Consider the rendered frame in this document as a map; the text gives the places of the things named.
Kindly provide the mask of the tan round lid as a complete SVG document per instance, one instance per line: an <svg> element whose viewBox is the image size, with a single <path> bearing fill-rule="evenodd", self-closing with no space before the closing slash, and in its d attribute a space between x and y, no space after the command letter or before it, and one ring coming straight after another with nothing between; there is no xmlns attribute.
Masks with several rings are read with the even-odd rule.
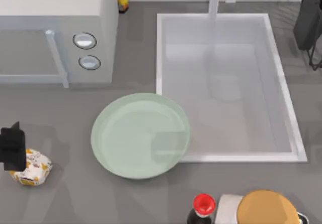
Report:
<svg viewBox="0 0 322 224"><path fill-rule="evenodd" d="M292 202L267 189L246 194L238 205L236 219L237 224L302 224Z"/></svg>

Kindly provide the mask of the small microwave knob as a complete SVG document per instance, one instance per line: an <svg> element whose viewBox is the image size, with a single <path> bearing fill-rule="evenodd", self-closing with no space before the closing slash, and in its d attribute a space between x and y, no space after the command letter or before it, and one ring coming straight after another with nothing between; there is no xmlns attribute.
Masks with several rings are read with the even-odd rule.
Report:
<svg viewBox="0 0 322 224"><path fill-rule="evenodd" d="M86 70L97 70L101 66L101 61L93 55L86 55L78 59L78 64Z"/></svg>

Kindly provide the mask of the pale microwave oven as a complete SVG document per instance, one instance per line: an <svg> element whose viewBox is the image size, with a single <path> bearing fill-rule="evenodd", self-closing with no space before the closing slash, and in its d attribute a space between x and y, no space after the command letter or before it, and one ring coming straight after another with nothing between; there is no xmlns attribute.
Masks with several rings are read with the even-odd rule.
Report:
<svg viewBox="0 0 322 224"><path fill-rule="evenodd" d="M112 81L118 27L117 0L0 0L0 30L53 30L60 57L72 84L109 84ZM88 32L94 48L80 49L73 36ZM97 70L80 67L78 59L93 55Z"/></svg>

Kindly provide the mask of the white and yellow patterned packet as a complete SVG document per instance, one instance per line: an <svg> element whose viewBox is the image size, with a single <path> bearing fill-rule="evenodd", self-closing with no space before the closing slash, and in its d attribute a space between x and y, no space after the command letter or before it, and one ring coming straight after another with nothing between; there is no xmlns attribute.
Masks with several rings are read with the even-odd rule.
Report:
<svg viewBox="0 0 322 224"><path fill-rule="evenodd" d="M22 185L39 186L43 184L52 170L50 158L32 148L26 149L26 169L22 172L9 171L11 177Z"/></svg>

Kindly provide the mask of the microwave oven door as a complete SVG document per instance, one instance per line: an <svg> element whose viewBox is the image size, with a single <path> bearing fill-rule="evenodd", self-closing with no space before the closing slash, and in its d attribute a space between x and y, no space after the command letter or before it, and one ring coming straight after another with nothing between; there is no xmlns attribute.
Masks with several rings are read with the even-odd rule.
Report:
<svg viewBox="0 0 322 224"><path fill-rule="evenodd" d="M0 30L0 84L62 84L45 30Z"/></svg>

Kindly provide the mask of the pale green plate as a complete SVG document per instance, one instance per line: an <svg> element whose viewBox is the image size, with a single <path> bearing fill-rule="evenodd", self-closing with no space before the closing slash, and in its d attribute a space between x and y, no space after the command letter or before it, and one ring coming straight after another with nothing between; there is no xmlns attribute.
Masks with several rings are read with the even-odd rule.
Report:
<svg viewBox="0 0 322 224"><path fill-rule="evenodd" d="M95 119L91 147L101 166L134 180L172 169L191 139L189 119L175 101L155 93L135 93L109 103Z"/></svg>

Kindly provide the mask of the large microwave knob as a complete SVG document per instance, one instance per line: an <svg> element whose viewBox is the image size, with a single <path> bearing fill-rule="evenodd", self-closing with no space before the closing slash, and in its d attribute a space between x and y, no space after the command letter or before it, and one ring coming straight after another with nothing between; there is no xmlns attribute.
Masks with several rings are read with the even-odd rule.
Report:
<svg viewBox="0 0 322 224"><path fill-rule="evenodd" d="M94 35L88 32L75 34L72 38L73 43L80 49L89 50L96 46L97 40Z"/></svg>

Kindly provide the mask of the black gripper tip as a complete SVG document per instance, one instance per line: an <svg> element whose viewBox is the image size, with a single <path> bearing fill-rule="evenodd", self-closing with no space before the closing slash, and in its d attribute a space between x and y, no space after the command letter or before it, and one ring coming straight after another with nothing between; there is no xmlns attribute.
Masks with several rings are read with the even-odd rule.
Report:
<svg viewBox="0 0 322 224"><path fill-rule="evenodd" d="M0 163L5 171L23 172L27 167L26 136L19 121L0 130Z"/></svg>

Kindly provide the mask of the dark bottle with red cap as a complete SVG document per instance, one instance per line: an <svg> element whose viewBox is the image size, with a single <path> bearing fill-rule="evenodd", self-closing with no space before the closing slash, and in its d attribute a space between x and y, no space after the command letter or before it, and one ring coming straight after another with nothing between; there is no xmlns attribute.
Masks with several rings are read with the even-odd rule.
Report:
<svg viewBox="0 0 322 224"><path fill-rule="evenodd" d="M201 193L193 199L193 208L187 217L187 224L214 224L216 202L206 193Z"/></svg>

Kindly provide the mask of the white sink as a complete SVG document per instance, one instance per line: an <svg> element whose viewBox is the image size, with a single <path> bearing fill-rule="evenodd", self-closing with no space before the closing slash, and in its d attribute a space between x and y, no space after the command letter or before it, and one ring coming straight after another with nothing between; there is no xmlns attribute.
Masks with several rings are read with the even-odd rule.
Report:
<svg viewBox="0 0 322 224"><path fill-rule="evenodd" d="M307 161L266 13L157 15L156 92L189 118L186 163Z"/></svg>

